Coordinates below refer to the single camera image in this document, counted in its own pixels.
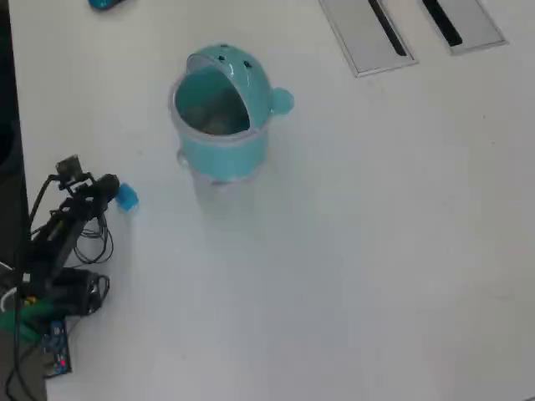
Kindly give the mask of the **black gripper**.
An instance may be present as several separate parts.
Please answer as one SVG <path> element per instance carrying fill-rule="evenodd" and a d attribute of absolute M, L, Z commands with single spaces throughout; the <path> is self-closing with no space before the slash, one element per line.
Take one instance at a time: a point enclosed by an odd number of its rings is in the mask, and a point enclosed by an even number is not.
<path fill-rule="evenodd" d="M 66 211 L 76 207 L 83 210 L 100 211 L 108 207 L 120 188 L 117 175 L 106 174 L 98 178 L 87 177 L 85 180 L 61 180 L 59 189 L 66 190 L 69 196 L 60 204 L 58 210 Z"/>

